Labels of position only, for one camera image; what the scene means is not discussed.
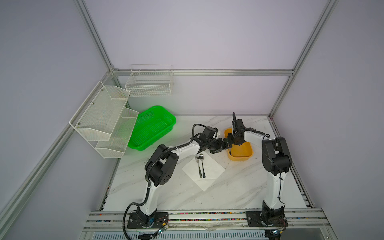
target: orange bin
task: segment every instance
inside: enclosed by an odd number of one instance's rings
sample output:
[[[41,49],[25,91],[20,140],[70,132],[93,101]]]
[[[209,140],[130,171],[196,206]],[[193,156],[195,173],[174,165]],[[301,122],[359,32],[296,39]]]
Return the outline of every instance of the orange bin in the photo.
[[[232,128],[228,128],[224,131],[225,137],[228,136],[228,133],[232,133]],[[231,153],[227,149],[228,158],[232,161],[245,161],[248,160],[253,155],[253,149],[249,142],[245,142],[242,145],[232,145]]]

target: white wire basket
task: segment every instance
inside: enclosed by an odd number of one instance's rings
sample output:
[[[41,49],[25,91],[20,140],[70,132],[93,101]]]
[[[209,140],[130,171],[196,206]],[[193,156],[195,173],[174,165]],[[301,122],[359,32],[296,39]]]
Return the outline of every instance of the white wire basket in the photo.
[[[132,97],[170,96],[173,84],[172,65],[131,65],[125,88]]]
[[[103,158],[121,158],[127,149],[136,123],[137,111],[126,108],[130,92],[99,82],[95,97],[79,117],[80,109],[70,120],[70,125]]]

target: green plastic basket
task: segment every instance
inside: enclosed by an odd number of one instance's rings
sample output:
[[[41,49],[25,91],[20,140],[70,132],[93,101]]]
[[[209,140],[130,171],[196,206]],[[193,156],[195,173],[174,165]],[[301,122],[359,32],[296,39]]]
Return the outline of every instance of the green plastic basket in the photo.
[[[153,106],[137,116],[128,147],[143,151],[169,133],[176,118],[162,106]]]

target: wall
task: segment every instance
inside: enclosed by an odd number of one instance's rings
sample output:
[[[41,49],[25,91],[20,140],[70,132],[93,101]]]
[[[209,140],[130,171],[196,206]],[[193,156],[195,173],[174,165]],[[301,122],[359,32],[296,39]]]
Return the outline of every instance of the wall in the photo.
[[[383,11],[340,0],[274,117],[339,240],[382,239]]]
[[[292,69],[326,0],[86,0],[116,68]],[[286,77],[177,76],[174,95],[130,98],[138,111],[267,114]]]
[[[107,68],[73,0],[2,1],[0,32],[2,211]],[[80,234],[115,160],[102,160],[78,138],[72,137],[9,239]],[[45,238],[45,231],[57,236]]]

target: white napkin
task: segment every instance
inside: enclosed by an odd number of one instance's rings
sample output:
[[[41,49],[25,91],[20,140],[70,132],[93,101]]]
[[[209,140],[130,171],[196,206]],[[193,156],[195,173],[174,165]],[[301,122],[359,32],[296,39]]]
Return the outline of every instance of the white napkin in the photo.
[[[224,172],[225,169],[207,153],[202,152],[202,154],[204,154],[203,163],[205,178],[200,178],[199,167],[195,160],[195,156],[193,156],[193,159],[189,161],[182,169],[203,191],[205,191]],[[199,165],[201,173],[203,174],[201,160],[199,161]]]

